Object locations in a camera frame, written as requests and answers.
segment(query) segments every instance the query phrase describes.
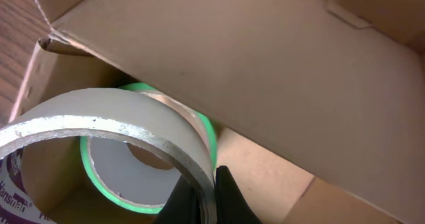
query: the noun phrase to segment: green ring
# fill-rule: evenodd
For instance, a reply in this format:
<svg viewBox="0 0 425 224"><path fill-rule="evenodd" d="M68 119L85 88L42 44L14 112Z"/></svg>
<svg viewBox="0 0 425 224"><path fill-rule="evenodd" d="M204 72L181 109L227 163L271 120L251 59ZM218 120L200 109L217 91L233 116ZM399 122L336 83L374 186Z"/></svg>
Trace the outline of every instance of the green ring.
<svg viewBox="0 0 425 224"><path fill-rule="evenodd" d="M127 84L119 88L128 90L128 91L156 90L154 87L149 86L145 83ZM213 125L211 124L211 121L205 115L197 111L195 112L197 113L198 117L201 119L201 122L204 124L205 130L207 131L208 143L210 148L209 149L210 159L213 166L212 170L215 170L215 167L217 165L217 138L216 138ZM136 207L118 199L116 196L111 194L108 190L106 190L103 187L103 185L99 182L99 180L97 180L96 175L94 174L92 168L90 167L90 161L89 161L90 159L88 157L88 152L87 152L87 137L82 136L80 138L80 151L81 151L82 163L88 177L90 178L94 186L100 191L100 193L103 194L110 201L112 201L116 205L119 205L120 207L123 207L130 211L134 211L136 213L158 214L162 210L162 207Z"/></svg>

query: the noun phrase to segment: tape roll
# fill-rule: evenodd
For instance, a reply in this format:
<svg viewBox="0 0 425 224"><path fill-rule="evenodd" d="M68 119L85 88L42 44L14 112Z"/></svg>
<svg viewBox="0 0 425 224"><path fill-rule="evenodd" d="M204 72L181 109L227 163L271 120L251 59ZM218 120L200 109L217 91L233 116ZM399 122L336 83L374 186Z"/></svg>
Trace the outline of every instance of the tape roll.
<svg viewBox="0 0 425 224"><path fill-rule="evenodd" d="M167 117L167 122L157 122L157 117ZM197 192L201 221L216 223L213 165L205 155L205 144L190 123L167 105L113 88L61 94L0 130L0 156L34 142L70 136L127 142L170 162Z"/></svg>
<svg viewBox="0 0 425 224"><path fill-rule="evenodd" d="M210 156L212 170L216 165L216 136L209 119L176 100L164 95L145 83L128 84L121 89L146 95L174 109L184 117L205 143L206 155ZM158 119L167 122L167 117ZM145 160L135 158L131 146L118 141L101 138L81 137L81 155L86 173L95 187L109 200L123 208L138 213L159 213L171 195L180 173L175 169L145 164L146 159L155 157L142 155Z"/></svg>

